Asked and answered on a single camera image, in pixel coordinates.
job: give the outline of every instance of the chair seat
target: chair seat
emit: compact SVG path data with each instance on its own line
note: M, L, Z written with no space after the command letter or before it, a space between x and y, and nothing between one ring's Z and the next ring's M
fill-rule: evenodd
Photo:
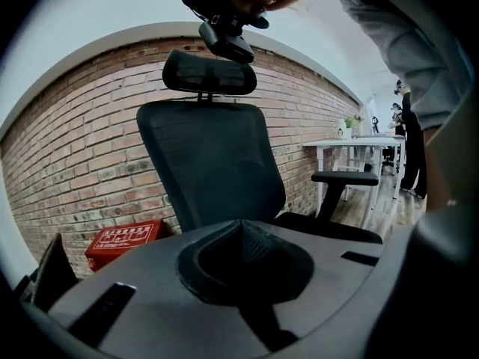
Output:
M336 224L330 221L322 222L318 221L315 217L308 217L293 212L281 214L271 222L271 224L314 236L382 244L381 237L371 231L347 226L345 224Z
M319 171L311 176L314 182L335 183L344 185L377 186L377 175L359 171Z

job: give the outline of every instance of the black pants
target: black pants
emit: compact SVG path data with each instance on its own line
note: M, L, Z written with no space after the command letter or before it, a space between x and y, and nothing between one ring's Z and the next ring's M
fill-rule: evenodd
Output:
M426 154L422 132L408 134L406 141L406 173L401 181L401 188L410 189L414 185L419 171L418 184L415 192L421 197L427 194Z

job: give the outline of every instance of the black mesh office chair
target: black mesh office chair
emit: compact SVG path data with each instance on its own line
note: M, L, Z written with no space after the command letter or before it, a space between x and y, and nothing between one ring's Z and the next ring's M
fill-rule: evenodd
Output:
M265 221L291 230L382 243L372 232L329 222L345 185L377 185L372 173L320 172L328 183L318 218L285 212L278 172L261 110L253 105L213 102L213 93L247 94L256 88L248 65L173 51L163 71L174 90L200 94L197 102L143 105L138 127L183 232L231 219ZM201 94L208 99L202 100Z

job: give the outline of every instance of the fire extinguisher box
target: fire extinguisher box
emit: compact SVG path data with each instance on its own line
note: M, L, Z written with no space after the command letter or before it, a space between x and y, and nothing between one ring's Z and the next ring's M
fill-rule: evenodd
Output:
M98 271L129 249L166 236L165 224L161 219L139 224L106 227L92 241L85 256L88 258L90 269Z

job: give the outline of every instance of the brick wall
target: brick wall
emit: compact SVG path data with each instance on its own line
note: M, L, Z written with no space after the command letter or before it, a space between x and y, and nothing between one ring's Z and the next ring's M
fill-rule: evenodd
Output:
M36 259L61 233L78 276L90 273L84 256L107 226L177 219L136 126L146 102L194 97L167 90L162 68L172 49L212 57L196 39L156 40L102 54L48 86L18 117L1 141L5 186L13 216ZM302 142L336 136L338 118L359 106L310 70L256 50L257 90L226 100L255 104L266 117L287 193L286 208L314 210L310 176L315 150ZM333 153L326 156L331 165Z

